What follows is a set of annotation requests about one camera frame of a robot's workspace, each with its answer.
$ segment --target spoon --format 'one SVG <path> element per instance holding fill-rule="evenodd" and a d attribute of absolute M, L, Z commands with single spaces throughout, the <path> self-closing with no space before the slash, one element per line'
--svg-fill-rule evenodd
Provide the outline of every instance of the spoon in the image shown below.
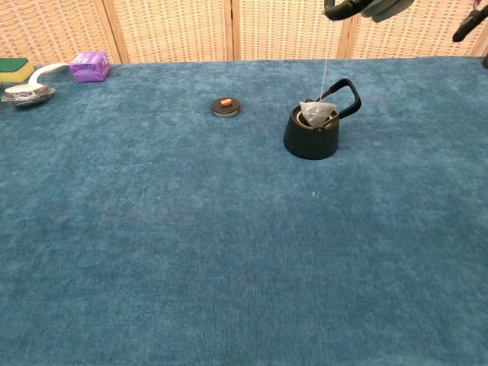
<path fill-rule="evenodd" d="M 15 85 L 5 89 L 5 97 L 11 99 L 16 105 L 30 105 L 49 99 L 54 94 L 54 89 L 47 85 L 40 84 L 37 79 L 46 73 L 53 72 L 63 66 L 68 66 L 67 63 L 53 63 L 51 65 L 43 66 L 32 74 L 29 82 L 23 85 Z"/>

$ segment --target teapot handle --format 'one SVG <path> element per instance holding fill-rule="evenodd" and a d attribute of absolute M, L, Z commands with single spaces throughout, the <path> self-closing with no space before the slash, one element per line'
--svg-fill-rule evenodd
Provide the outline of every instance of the teapot handle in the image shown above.
<path fill-rule="evenodd" d="M 316 101 L 321 101 L 326 96 L 331 95 L 331 94 L 337 92 L 339 89 L 342 89 L 346 86 L 348 86 L 351 89 L 352 94 L 354 95 L 354 103 L 352 103 L 349 107 L 347 107 L 347 108 L 345 108 L 339 112 L 339 119 L 340 120 L 342 118 L 346 118 L 347 116 L 350 116 L 353 113 L 356 113 L 357 111 L 359 111 L 359 108 L 361 108 L 361 104 L 362 104 L 361 98 L 359 98 L 358 91 L 356 90 L 356 87 L 352 84 L 351 80 L 340 79 L 334 85 L 332 85 L 328 91 L 323 93 L 322 96 L 316 100 Z"/>

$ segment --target blue carpet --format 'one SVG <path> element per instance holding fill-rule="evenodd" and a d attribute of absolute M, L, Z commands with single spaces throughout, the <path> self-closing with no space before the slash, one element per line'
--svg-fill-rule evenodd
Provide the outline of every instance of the blue carpet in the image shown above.
<path fill-rule="evenodd" d="M 282 138 L 323 61 L 43 76 L 0 104 L 0 364 L 488 365 L 480 62 L 330 60 L 320 161 Z"/>

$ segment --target tea bag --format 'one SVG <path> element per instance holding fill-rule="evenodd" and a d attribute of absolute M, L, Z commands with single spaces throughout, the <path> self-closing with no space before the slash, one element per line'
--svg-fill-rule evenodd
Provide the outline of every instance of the tea bag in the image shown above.
<path fill-rule="evenodd" d="M 335 104 L 323 101 L 300 102 L 302 115 L 313 128 L 322 126 L 336 107 Z"/>

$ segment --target small jar lid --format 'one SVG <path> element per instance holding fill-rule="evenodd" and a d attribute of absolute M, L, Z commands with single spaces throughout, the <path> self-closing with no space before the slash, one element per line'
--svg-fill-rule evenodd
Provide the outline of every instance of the small jar lid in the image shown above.
<path fill-rule="evenodd" d="M 232 117 L 237 114 L 241 104 L 233 97 L 222 97 L 212 102 L 212 111 L 218 117 Z"/>

